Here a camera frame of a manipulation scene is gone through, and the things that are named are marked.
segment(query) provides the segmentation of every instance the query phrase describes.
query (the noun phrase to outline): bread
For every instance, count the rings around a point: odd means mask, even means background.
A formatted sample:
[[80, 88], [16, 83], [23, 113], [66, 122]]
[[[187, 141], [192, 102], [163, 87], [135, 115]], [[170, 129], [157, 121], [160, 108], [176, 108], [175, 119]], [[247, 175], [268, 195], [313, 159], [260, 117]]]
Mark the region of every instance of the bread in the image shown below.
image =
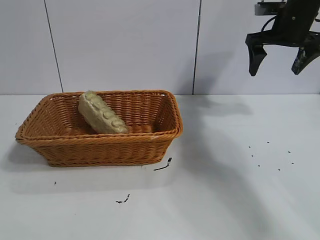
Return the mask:
[[94, 91], [80, 96], [78, 110], [98, 134], [128, 133], [125, 122]]

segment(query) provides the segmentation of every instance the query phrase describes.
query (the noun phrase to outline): white table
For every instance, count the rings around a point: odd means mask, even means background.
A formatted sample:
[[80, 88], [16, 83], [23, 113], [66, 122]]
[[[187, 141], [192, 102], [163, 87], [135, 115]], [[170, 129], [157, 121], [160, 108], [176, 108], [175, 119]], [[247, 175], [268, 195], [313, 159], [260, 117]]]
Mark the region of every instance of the white table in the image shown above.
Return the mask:
[[15, 143], [42, 97], [0, 96], [1, 239], [320, 239], [320, 95], [178, 96], [162, 162], [76, 168]]

